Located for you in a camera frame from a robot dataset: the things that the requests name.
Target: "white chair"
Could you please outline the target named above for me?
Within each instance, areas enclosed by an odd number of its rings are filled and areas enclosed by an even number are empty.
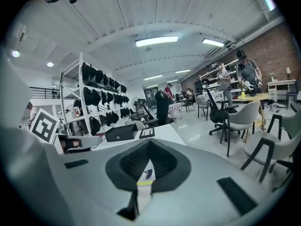
[[[141,121],[126,121],[126,125],[136,124],[138,130],[145,129],[145,125]]]
[[[229,157],[229,150],[230,150],[230,132],[243,130],[245,133],[245,130],[247,130],[246,133],[246,140],[247,140],[249,128],[251,128],[252,126],[253,126],[253,133],[254,133],[255,121],[258,115],[259,105],[260,105],[260,101],[253,101],[246,104],[239,112],[226,114],[223,122],[223,130],[222,130],[220,143],[222,143],[224,132],[225,132],[225,141],[227,141],[227,134],[226,134],[226,129],[227,129],[228,130],[227,157]]]
[[[206,101],[206,100],[203,100],[199,97],[196,97],[196,104],[198,105],[198,118],[199,118],[199,109],[200,108],[203,109],[204,115],[206,115],[204,109],[207,109],[207,117],[206,117],[206,121],[207,121],[208,120],[208,107],[209,107],[208,100]]]
[[[274,120],[279,120],[278,138],[269,132],[272,129]],[[281,142],[281,132],[284,129],[290,140]],[[271,173],[275,163],[279,163],[294,172],[298,168],[294,167],[296,148],[301,144],[301,110],[293,116],[281,116],[274,114],[269,125],[268,131],[258,131],[251,136],[250,142],[244,147],[244,152],[249,156],[248,160],[241,167],[244,170],[252,160],[264,166],[262,174],[259,178],[261,183],[271,166],[269,172]],[[288,157],[293,157],[293,163],[283,161]]]

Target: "red brick wall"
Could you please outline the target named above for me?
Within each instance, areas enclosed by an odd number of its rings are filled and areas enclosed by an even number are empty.
[[[271,73],[280,80],[287,80],[286,68],[291,70],[291,78],[301,78],[301,64],[293,44],[293,35],[285,23],[281,23],[252,41],[237,48],[245,51],[248,58],[255,60],[262,72],[263,87],[267,91],[267,83],[271,81]],[[220,58],[218,62],[227,64],[235,59],[236,50]],[[194,88],[194,82],[203,75],[207,68],[200,70],[194,75],[181,82],[183,90]]]

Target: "white glossy floor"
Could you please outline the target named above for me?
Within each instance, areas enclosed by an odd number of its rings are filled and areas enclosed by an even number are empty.
[[[236,110],[241,110],[244,104],[239,104],[239,107]],[[210,121],[208,117],[208,121],[206,121],[206,116],[203,115],[200,109],[200,117],[198,118],[198,111],[194,110],[192,107],[188,112],[185,111],[185,107],[182,108],[182,119],[180,116],[177,116],[177,119],[171,125],[179,134],[181,139],[187,146],[191,146],[194,148],[206,150],[212,152],[214,154],[219,155],[220,157],[228,160],[233,165],[240,168],[245,161],[247,160],[247,156],[243,151],[243,146],[245,145],[245,137],[241,139],[241,135],[239,136],[237,132],[231,132],[231,144],[230,144],[230,153],[229,157],[226,156],[228,144],[226,142],[222,142],[220,144],[221,131],[214,132],[212,136],[209,135],[209,131],[214,129],[214,123]],[[266,114],[266,128],[268,128],[270,120],[272,118],[273,113],[276,110],[280,110],[278,114],[286,114],[292,115],[294,114],[293,110],[289,108],[286,110],[285,108],[277,108],[273,112],[269,111],[269,108],[265,108]],[[278,123],[274,123],[274,126],[271,130],[271,133],[275,136],[278,135]],[[249,138],[251,140],[252,130],[249,130]],[[288,140],[288,136],[285,131],[282,133],[282,140]],[[251,164],[245,169],[246,174],[252,177],[254,180],[258,181],[263,166],[259,165],[256,162],[251,162]],[[271,174],[267,173],[262,185],[264,185],[267,189],[272,190],[274,187],[279,186],[287,177],[286,168],[276,164],[274,170]]]

